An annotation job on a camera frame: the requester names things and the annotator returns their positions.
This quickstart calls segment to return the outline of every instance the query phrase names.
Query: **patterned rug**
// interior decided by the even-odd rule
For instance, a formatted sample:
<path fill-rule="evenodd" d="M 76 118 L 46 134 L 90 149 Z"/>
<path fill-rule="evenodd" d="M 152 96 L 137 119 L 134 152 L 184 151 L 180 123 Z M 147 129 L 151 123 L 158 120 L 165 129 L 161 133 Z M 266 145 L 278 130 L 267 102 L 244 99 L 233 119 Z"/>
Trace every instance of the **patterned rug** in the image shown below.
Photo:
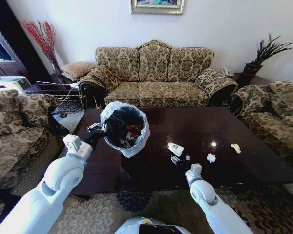
<path fill-rule="evenodd" d="M 65 101 L 53 112 L 54 119 L 73 133 L 84 110 L 79 101 Z"/>
<path fill-rule="evenodd" d="M 293 234 L 293 198 L 282 186 L 237 191 L 216 189 L 255 234 Z M 193 234 L 213 233 L 189 190 L 94 195 L 87 202 L 69 197 L 50 234 L 112 234 L 127 219 L 145 216 Z"/>

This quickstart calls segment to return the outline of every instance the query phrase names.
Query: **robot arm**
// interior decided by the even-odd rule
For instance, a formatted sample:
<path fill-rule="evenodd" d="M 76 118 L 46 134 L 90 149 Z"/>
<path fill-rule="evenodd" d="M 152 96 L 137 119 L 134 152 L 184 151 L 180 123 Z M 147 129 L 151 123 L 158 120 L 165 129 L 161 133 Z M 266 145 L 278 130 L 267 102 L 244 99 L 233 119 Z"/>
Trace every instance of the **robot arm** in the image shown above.
<path fill-rule="evenodd" d="M 63 209 L 69 193 L 83 178 L 84 168 L 105 131 L 99 124 L 88 128 L 81 141 L 68 134 L 63 141 L 68 148 L 66 157 L 53 161 L 36 188 L 26 193 L 0 225 L 0 234 L 46 234 Z"/>
<path fill-rule="evenodd" d="M 216 194 L 214 188 L 201 178 L 202 167 L 192 164 L 186 172 L 193 200 L 200 205 L 206 220 L 216 234 L 252 234 L 238 214 Z"/>

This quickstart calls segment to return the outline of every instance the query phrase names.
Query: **sofa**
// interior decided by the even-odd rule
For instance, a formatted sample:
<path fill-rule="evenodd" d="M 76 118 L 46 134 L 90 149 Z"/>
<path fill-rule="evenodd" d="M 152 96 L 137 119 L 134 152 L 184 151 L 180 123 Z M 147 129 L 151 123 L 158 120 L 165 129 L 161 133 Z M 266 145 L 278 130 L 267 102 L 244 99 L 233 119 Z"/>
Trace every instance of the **sofa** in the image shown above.
<path fill-rule="evenodd" d="M 208 48 L 99 47 L 97 67 L 78 81 L 85 109 L 121 101 L 142 108 L 220 106 L 237 83 L 210 68 Z"/>
<path fill-rule="evenodd" d="M 293 81 L 245 86 L 230 110 L 293 168 Z M 285 187 L 293 195 L 293 185 Z"/>
<path fill-rule="evenodd" d="M 57 106 L 46 94 L 0 92 L 0 207 L 34 188 L 63 148 L 69 132 L 51 115 Z"/>

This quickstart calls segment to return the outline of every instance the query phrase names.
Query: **wall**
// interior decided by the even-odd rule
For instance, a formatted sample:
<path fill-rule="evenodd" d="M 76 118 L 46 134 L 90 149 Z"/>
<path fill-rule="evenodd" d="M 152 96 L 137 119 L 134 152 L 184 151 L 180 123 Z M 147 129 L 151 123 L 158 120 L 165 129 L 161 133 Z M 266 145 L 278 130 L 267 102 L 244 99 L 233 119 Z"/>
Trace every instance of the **wall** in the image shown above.
<path fill-rule="evenodd" d="M 130 13 L 130 0 L 7 0 L 19 22 L 46 20 L 57 30 L 60 65 L 95 62 L 98 46 L 135 47 L 152 39 L 171 46 L 202 46 L 215 51 L 212 66 L 241 71 L 256 57 L 256 43 L 273 36 L 293 40 L 293 0 L 187 0 L 185 13 Z M 35 45 L 49 72 L 50 64 Z M 259 75 L 293 79 L 293 50 L 264 62 Z"/>

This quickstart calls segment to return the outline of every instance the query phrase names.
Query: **painting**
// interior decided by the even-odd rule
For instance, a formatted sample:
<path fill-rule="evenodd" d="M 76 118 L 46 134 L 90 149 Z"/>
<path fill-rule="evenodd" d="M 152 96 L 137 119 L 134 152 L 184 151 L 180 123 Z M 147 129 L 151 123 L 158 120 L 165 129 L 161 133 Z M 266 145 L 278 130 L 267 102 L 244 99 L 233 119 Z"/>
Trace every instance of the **painting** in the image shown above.
<path fill-rule="evenodd" d="M 131 0 L 134 14 L 174 14 L 183 13 L 186 0 Z"/>

